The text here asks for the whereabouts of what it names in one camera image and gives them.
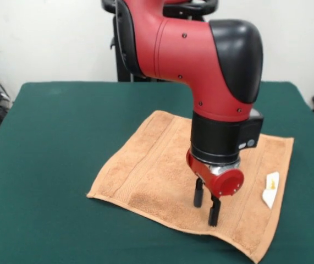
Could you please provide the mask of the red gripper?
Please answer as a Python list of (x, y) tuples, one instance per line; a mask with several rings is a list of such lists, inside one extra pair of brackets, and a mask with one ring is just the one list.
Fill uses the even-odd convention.
[(197, 160), (187, 151), (186, 162), (198, 177), (194, 192), (194, 207), (200, 208), (203, 201), (203, 186), (211, 193), (213, 202), (210, 208), (208, 225), (216, 227), (221, 210), (221, 196), (234, 195), (243, 185), (244, 174), (240, 170), (240, 159), (230, 164), (207, 164)]

